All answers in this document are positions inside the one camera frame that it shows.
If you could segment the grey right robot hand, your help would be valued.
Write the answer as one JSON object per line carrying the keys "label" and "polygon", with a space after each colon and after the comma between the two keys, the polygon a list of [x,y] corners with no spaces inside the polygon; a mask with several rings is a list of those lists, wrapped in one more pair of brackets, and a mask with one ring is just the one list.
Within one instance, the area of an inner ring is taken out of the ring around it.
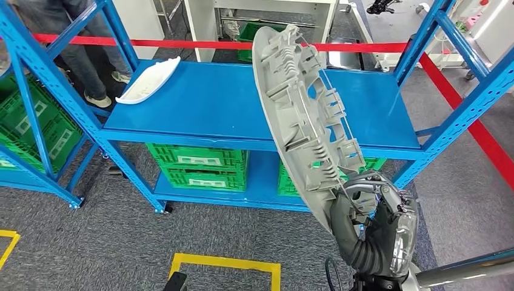
{"label": "grey right robot hand", "polygon": [[[415,248],[418,210],[413,196],[397,188],[379,172],[351,177],[332,191],[330,228],[347,265],[366,275],[391,278],[406,276]],[[363,215],[353,196],[369,194],[376,203],[375,215],[364,239],[355,232],[350,212]]]}

